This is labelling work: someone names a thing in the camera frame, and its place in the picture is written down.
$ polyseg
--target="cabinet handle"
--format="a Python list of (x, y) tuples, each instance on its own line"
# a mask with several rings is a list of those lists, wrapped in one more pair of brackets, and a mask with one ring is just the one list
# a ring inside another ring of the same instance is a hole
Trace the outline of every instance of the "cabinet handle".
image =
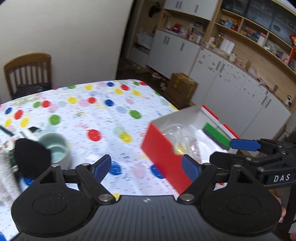
[(197, 12), (197, 10), (198, 10), (198, 5), (196, 4), (194, 12)]
[(181, 46), (181, 48), (180, 48), (181, 51), (183, 50), (184, 45), (185, 45), (185, 43), (182, 43), (182, 46)]
[(224, 66), (225, 66), (225, 64), (223, 64), (223, 66), (222, 66), (222, 68), (221, 68), (221, 70), (220, 70), (220, 73), (222, 72), (222, 70), (223, 70)]
[(218, 70), (220, 64), (221, 64), (221, 61), (219, 61), (219, 63), (217, 64), (216, 70)]
[(268, 107), (268, 105), (270, 104), (270, 102), (271, 102), (271, 99), (269, 99), (269, 101), (267, 102), (265, 108)]
[(266, 99), (267, 99), (267, 95), (264, 97), (264, 99), (263, 99), (261, 105), (263, 105), (263, 103), (266, 101)]

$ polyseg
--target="white cabinet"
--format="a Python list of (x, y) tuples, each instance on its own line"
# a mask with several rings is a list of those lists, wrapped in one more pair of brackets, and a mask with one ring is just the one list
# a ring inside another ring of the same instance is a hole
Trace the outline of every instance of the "white cabinet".
[(180, 11), (182, 5), (183, 5), (183, 2), (179, 1), (179, 0), (166, 0), (164, 8), (170, 9), (170, 10), (175, 10), (175, 11)]
[(175, 38), (178, 44), (176, 46), (176, 50), (174, 50), (175, 68), (172, 73), (184, 73), (186, 75), (189, 75), (189, 71), (193, 65), (193, 62), (200, 47), (179, 37)]
[(157, 30), (147, 65), (169, 79), (176, 72), (188, 75), (199, 48), (194, 43)]
[(242, 139), (272, 139), (291, 113), (272, 94), (269, 94), (255, 119), (243, 132)]
[(226, 123), (239, 136), (249, 126), (260, 109), (267, 103), (270, 93), (256, 80), (247, 75), (247, 79), (232, 103), (225, 107)]
[(216, 9), (217, 0), (189, 0), (184, 4), (184, 12), (211, 20)]
[(198, 83), (197, 89), (191, 99), (195, 104), (202, 104), (214, 79), (219, 71), (222, 71), (224, 59), (210, 52), (207, 49), (201, 49), (190, 78)]
[(164, 68), (164, 56), (168, 51), (168, 34), (162, 31), (156, 31), (153, 45), (149, 53), (147, 65), (160, 72)]
[(221, 123), (229, 125), (229, 108), (246, 80), (247, 74), (235, 65), (225, 61), (214, 80), (203, 104), (213, 111)]
[(217, 2), (218, 0), (166, 0), (164, 8), (211, 20)]

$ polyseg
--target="chair backrest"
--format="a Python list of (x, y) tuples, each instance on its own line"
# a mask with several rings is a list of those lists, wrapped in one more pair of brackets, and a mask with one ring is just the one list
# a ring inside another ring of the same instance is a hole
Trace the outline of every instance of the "chair backrest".
[(51, 83), (51, 56), (30, 53), (9, 61), (4, 73), (11, 97), (20, 84)]

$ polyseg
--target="blue gripper pad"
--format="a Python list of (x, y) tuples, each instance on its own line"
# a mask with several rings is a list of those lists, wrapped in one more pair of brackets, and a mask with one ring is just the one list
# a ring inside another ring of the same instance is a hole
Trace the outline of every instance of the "blue gripper pad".
[(182, 157), (181, 164), (190, 181), (194, 182), (201, 173), (201, 165), (187, 154)]
[(96, 163), (92, 165), (94, 168), (92, 173), (99, 182), (101, 182), (111, 168), (111, 157), (109, 155), (104, 155)]
[(232, 139), (230, 147), (238, 150), (257, 151), (261, 148), (261, 145), (256, 140)]

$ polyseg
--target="table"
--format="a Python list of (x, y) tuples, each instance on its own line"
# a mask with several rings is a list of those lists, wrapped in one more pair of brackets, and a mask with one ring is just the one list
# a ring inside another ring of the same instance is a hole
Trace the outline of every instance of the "table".
[[(104, 154), (112, 167), (102, 184), (116, 198), (127, 195), (178, 196), (140, 149), (148, 123), (177, 109), (144, 82), (115, 80), (72, 85), (33, 94), (0, 106), (0, 123), (13, 133), (32, 126), (63, 134), (72, 168)], [(0, 132), (0, 141), (8, 139)], [(0, 206), (0, 231), (7, 240), (18, 231), (10, 210)]]

